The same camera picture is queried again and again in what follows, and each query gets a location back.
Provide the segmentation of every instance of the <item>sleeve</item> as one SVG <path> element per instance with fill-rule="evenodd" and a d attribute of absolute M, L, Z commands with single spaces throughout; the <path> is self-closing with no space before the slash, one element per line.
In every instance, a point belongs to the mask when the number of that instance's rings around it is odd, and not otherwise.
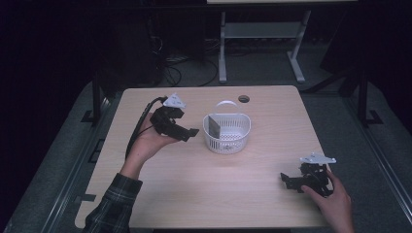
<path fill-rule="evenodd" d="M 141 181 L 117 173 L 100 204 L 86 217 L 83 232 L 128 232 L 131 212 L 141 186 Z"/>

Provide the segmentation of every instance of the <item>black cable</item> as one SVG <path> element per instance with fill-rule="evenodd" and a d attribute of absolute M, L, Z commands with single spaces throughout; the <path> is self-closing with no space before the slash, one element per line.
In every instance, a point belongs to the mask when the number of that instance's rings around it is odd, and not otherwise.
<path fill-rule="evenodd" d="M 157 97 L 155 100 L 153 100 L 151 103 L 149 103 L 146 106 L 145 111 L 142 113 L 142 115 L 139 118 L 139 121 L 136 124 L 136 127 L 133 130 L 133 133 L 131 134 L 130 140 L 127 144 L 127 149 L 126 149 L 126 154 L 125 156 L 128 157 L 131 147 L 133 146 L 134 142 L 136 141 L 136 139 L 139 137 L 140 135 L 140 127 L 142 127 L 143 121 L 145 120 L 145 118 L 148 116 L 149 111 L 151 110 L 152 106 L 155 104 L 155 102 L 157 101 L 161 101 L 164 102 L 167 99 L 167 97 Z"/>

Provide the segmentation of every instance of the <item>floor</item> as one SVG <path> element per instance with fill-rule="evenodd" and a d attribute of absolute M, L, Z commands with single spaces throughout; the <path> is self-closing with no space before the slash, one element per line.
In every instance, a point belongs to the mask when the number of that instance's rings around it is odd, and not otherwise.
<path fill-rule="evenodd" d="M 271 42 L 269 50 L 266 46 L 259 43 L 250 52 L 228 56 L 228 82 L 225 85 L 253 88 L 253 85 L 287 84 L 305 89 L 331 75 L 319 68 L 327 44 L 306 43 L 302 46 L 298 61 L 306 83 L 297 83 L 293 77 L 286 56 L 291 42 Z M 176 53 L 171 58 L 177 57 L 181 56 Z M 164 79 L 157 86 L 221 85 L 215 76 L 217 55 L 210 54 L 207 58 L 203 62 L 189 60 L 173 65 L 165 70 Z M 317 93 L 301 94 L 301 97 L 325 154 L 338 160 L 331 169 L 352 197 L 356 230 L 411 232 L 408 195 L 412 193 L 411 135 L 393 114 L 379 89 L 371 83 L 367 109 L 368 112 L 376 111 L 384 123 L 363 127 L 356 117 L 358 93 L 355 91 L 351 97 L 343 98 L 337 92 L 340 85 L 341 82 L 333 83 Z M 92 109 L 91 96 L 91 84 L 88 84 L 5 232 L 81 232 L 74 225 L 74 218 L 121 99 L 121 91 L 102 105 L 102 118 L 94 127 L 89 122 L 81 122 L 85 112 Z M 331 231 L 325 227 L 292 229 L 292 232 Z"/>

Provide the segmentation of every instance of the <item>dark background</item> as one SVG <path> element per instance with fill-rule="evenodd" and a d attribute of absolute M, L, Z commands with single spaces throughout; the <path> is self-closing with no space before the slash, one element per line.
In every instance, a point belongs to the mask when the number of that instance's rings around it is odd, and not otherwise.
<path fill-rule="evenodd" d="M 136 2 L 173 5 L 184 1 Z M 323 68 L 337 73 L 359 64 L 412 132 L 412 20 L 407 1 L 360 2 L 343 17 Z M 102 10 L 105 3 L 0 3 L 0 229 L 87 83 L 97 76 L 107 96 L 128 87 L 156 85 L 169 48 L 201 58 L 204 38 L 219 37 L 219 28 L 211 26 L 219 23 L 216 12 L 168 12 L 156 16 L 148 27 L 150 13 L 107 14 Z M 314 10 L 305 40 L 331 40 L 342 16 L 325 8 Z M 153 55 L 149 32 L 162 37 L 164 54 Z"/>

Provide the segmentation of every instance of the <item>white plastic basket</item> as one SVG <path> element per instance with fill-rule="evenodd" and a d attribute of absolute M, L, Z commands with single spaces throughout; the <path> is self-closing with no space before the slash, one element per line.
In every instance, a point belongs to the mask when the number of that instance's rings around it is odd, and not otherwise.
<path fill-rule="evenodd" d="M 234 114 L 218 114 L 218 107 L 230 104 L 237 108 Z M 211 117 L 220 127 L 220 138 L 214 138 L 209 134 L 209 117 Z M 240 107 L 229 100 L 224 100 L 216 105 L 215 113 L 203 118 L 203 129 L 205 130 L 206 145 L 216 153 L 231 154 L 242 150 L 248 141 L 251 130 L 251 119 L 240 113 Z"/>

